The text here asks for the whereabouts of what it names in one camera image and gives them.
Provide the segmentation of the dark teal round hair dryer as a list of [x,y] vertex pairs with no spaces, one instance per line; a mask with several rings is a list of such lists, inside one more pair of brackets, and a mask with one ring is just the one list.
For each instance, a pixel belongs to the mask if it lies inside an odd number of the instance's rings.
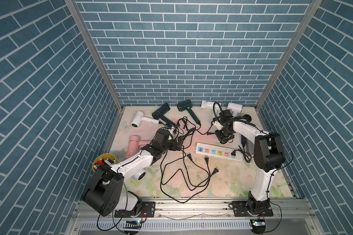
[[[242,118],[247,121],[247,122],[251,122],[252,121],[252,117],[248,114],[245,114],[242,116]],[[241,136],[241,144],[242,144],[242,147],[243,149],[245,149],[245,146],[247,144],[247,138],[244,137],[243,135]]]

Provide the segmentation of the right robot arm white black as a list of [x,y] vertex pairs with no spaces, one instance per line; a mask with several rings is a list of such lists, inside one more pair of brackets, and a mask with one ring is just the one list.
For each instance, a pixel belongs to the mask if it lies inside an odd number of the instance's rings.
[[247,211],[254,216],[264,213],[270,208],[269,189],[274,176],[286,160],[280,135],[263,131],[245,121],[215,121],[213,125],[217,128],[215,134],[221,143],[231,140],[234,133],[239,133],[254,144],[254,162],[258,170],[255,184],[249,192]]

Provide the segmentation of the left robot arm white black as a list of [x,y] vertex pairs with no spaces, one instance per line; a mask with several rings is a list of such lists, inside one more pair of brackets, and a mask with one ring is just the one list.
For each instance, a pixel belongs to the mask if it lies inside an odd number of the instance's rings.
[[99,166],[86,186],[84,202],[101,216],[108,216],[114,211],[120,211],[123,216],[137,216],[142,207],[142,199],[125,189],[125,180],[141,173],[167,151],[180,151],[182,143],[182,140],[153,140],[122,163]]

